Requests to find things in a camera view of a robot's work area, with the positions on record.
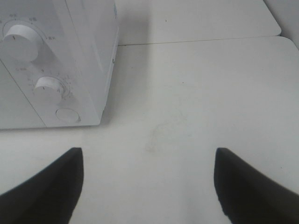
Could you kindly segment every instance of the round button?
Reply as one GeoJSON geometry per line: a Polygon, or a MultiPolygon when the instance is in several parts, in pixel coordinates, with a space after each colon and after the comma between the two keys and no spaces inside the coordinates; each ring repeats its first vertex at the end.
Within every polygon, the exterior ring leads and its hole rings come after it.
{"type": "Polygon", "coordinates": [[[43,39],[32,28],[13,25],[3,38],[2,48],[13,58],[31,62],[38,57],[43,39]]]}
{"type": "Polygon", "coordinates": [[[56,116],[65,122],[68,123],[77,123],[80,121],[80,116],[79,114],[72,110],[72,109],[68,109],[68,108],[62,108],[62,109],[58,109],[56,111],[56,116]]]}
{"type": "Polygon", "coordinates": [[[41,77],[33,90],[36,101],[40,104],[59,104],[66,87],[56,78],[41,77]]]}

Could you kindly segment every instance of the white dial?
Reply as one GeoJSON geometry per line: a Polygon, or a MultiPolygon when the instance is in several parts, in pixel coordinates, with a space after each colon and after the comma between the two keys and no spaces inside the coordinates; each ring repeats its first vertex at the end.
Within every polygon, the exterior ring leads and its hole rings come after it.
{"type": "Polygon", "coordinates": [[[65,85],[53,77],[41,77],[33,90],[36,101],[40,104],[59,104],[65,93],[65,85]]]}
{"type": "Polygon", "coordinates": [[[38,57],[43,39],[32,28],[25,25],[13,25],[5,34],[2,48],[13,58],[31,62],[38,57]]]}

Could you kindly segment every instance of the white countertop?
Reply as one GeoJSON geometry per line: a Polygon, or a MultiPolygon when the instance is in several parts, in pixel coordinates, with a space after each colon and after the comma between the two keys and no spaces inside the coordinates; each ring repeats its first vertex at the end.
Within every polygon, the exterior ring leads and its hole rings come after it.
{"type": "Polygon", "coordinates": [[[276,36],[263,0],[116,0],[120,45],[276,36]]]}
{"type": "Polygon", "coordinates": [[[119,47],[99,127],[0,131],[0,193],[82,147],[71,224],[228,224],[218,147],[299,193],[298,71],[283,37],[119,47]]]}

